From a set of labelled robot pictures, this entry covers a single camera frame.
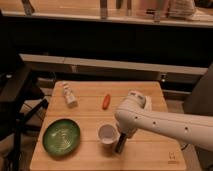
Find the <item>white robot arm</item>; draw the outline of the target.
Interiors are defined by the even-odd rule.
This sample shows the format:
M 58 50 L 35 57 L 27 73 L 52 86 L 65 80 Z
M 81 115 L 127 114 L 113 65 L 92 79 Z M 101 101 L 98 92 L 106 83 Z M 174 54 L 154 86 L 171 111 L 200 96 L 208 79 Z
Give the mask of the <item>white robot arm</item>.
M 138 91 L 129 91 L 117 107 L 114 117 L 120 131 L 115 147 L 123 151 L 128 138 L 138 129 L 151 131 L 170 138 L 213 151 L 213 117 L 151 111 L 145 109 L 146 98 Z

